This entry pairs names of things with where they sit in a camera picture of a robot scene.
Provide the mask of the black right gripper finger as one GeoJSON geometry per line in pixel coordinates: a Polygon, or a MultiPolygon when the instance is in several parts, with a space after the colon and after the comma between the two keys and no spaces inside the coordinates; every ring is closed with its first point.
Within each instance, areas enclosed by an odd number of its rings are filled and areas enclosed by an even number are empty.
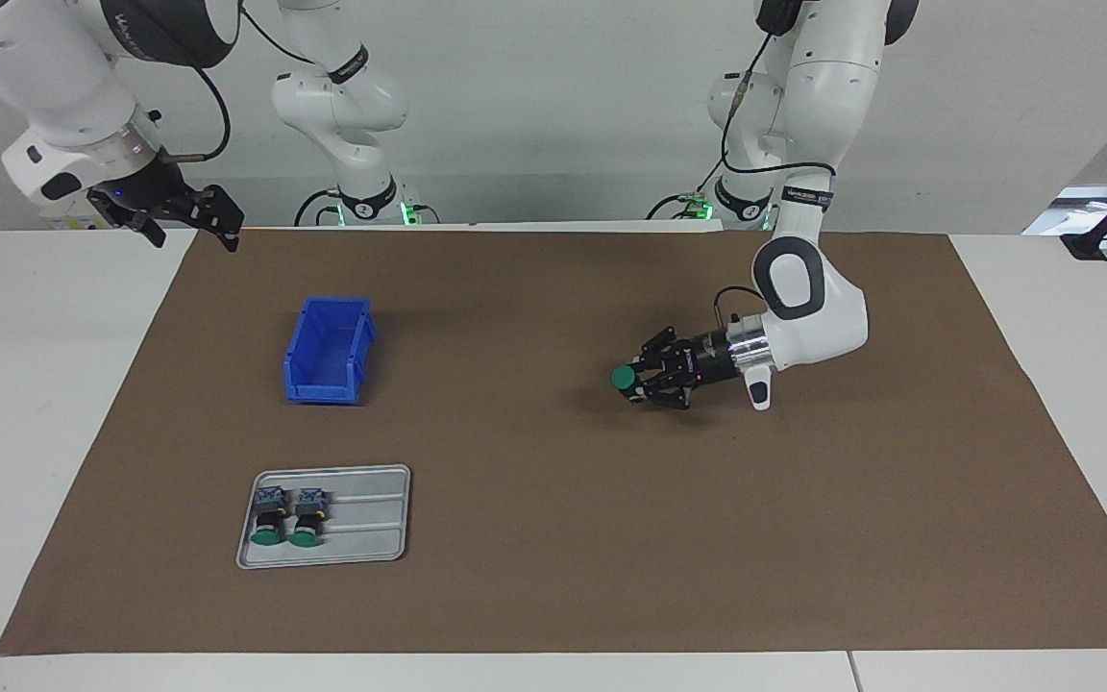
{"type": "Polygon", "coordinates": [[[221,185],[189,189],[179,198],[182,220],[198,231],[211,233],[228,254],[240,245],[244,211],[221,185]]]}
{"type": "Polygon", "coordinates": [[[128,231],[136,233],[141,237],[144,237],[144,239],[148,241],[153,248],[161,249],[165,246],[167,233],[158,223],[155,223],[155,220],[151,218],[151,214],[148,213],[120,213],[115,224],[117,224],[120,228],[128,229],[128,231]]]}

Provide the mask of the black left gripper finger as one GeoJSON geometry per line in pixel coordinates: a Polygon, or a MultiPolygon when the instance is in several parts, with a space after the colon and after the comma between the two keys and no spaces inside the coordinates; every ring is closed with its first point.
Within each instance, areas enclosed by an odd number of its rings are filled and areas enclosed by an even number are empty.
{"type": "Polygon", "coordinates": [[[632,360],[634,372],[699,372],[699,335],[681,335],[673,327],[658,332],[643,343],[632,360]]]}
{"type": "Polygon", "coordinates": [[[703,385],[703,376],[648,376],[637,378],[629,386],[629,401],[655,407],[687,410],[691,391],[703,385]]]}

